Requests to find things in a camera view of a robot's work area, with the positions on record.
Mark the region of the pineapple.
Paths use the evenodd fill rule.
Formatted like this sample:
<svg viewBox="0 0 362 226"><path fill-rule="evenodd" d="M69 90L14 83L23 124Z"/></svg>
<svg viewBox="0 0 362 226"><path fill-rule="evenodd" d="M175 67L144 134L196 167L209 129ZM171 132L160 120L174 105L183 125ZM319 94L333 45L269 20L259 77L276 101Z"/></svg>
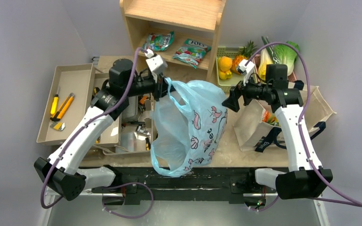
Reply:
<svg viewBox="0 0 362 226"><path fill-rule="evenodd" d="M255 52L257 51L257 46L255 45L255 43L253 41L249 41L241 50L240 53L238 53L233 61L232 61L232 67L231 67L231 71L235 74L240 74L237 71L237 66L239 65L239 63L242 60L248 60Z"/></svg>

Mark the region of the orange fruit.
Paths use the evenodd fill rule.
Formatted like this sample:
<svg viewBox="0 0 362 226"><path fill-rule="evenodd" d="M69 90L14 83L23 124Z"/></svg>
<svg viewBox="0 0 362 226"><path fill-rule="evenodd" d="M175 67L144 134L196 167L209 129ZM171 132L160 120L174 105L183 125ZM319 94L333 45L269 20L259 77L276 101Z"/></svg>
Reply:
<svg viewBox="0 0 362 226"><path fill-rule="evenodd" d="M218 68L221 72L228 73L230 72L230 69L232 68L232 58L227 56L222 56L218 58L217 64Z"/></svg>

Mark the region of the yellow white napa cabbage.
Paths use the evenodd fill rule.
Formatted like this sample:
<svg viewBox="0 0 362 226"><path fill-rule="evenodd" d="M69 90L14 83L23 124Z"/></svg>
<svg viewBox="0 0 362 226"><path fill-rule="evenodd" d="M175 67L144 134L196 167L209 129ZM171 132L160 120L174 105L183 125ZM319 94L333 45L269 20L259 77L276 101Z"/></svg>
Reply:
<svg viewBox="0 0 362 226"><path fill-rule="evenodd" d="M273 64L273 59L268 53L267 49L264 48L260 53L260 64L257 71L261 80L266 81L267 65L271 64Z"/></svg>

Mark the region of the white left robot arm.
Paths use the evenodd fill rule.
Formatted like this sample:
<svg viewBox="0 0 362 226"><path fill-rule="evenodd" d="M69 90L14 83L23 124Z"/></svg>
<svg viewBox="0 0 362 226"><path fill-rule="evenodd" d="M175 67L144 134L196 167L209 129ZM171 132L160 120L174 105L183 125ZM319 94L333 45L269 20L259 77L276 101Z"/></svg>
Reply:
<svg viewBox="0 0 362 226"><path fill-rule="evenodd" d="M129 106L129 97L151 94L157 101L174 91L165 81L163 72L166 61L159 55L146 59L148 75L140 77L136 64L129 59L118 59L108 73L108 80L91 101L90 107L65 142L47 159L38 158L34 163L43 181L40 201L44 203L46 188L54 190L60 198L75 199L83 190L105 187L109 192L120 190L122 180L115 175L115 169L104 166L94 169L80 169L79 165L98 137L117 120Z"/></svg>

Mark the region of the green lettuce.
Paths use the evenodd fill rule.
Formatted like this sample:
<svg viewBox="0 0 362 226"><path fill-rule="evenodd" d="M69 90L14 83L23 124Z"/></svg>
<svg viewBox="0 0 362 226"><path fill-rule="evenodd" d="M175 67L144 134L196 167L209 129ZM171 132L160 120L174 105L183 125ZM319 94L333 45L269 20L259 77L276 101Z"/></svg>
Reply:
<svg viewBox="0 0 362 226"><path fill-rule="evenodd" d="M279 63L287 66L288 76L290 76L294 70L297 53L285 45L276 45L273 47L273 50L279 60Z"/></svg>

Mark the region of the green scallion bunch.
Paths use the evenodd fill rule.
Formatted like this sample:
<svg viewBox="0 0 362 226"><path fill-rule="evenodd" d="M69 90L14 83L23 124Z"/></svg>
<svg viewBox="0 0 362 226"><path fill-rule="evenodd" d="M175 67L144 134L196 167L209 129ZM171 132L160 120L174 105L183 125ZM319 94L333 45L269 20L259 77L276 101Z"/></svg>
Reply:
<svg viewBox="0 0 362 226"><path fill-rule="evenodd" d="M261 36L262 42L264 45L267 45L270 43L268 37ZM266 47L267 53L271 57L274 64L280 64L280 59L278 58L277 54L274 52L274 49L272 46Z"/></svg>

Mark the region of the light blue plastic grocery bag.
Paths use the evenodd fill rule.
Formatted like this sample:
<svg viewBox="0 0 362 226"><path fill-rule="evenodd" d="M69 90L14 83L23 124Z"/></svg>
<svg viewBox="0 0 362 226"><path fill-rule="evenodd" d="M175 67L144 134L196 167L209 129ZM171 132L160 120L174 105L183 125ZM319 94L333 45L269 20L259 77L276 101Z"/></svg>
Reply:
<svg viewBox="0 0 362 226"><path fill-rule="evenodd" d="M226 95L207 81L165 81L169 88L152 113L158 137L150 156L158 174L178 178L212 162L228 121Z"/></svg>

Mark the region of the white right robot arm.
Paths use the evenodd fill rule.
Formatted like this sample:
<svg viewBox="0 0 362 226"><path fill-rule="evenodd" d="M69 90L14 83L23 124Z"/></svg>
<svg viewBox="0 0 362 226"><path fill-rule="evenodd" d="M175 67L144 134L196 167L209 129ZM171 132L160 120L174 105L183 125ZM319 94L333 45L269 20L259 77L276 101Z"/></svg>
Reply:
<svg viewBox="0 0 362 226"><path fill-rule="evenodd" d="M258 168L246 178L246 186L256 192L263 186L273 188L283 199L317 198L333 179L332 171L324 169L311 142L303 117L304 101L300 90L288 87L287 66L266 66L266 84L240 81L231 87L230 95L222 105L238 112L239 98L244 105L251 100L264 100L280 122L288 152L287 173L270 168Z"/></svg>

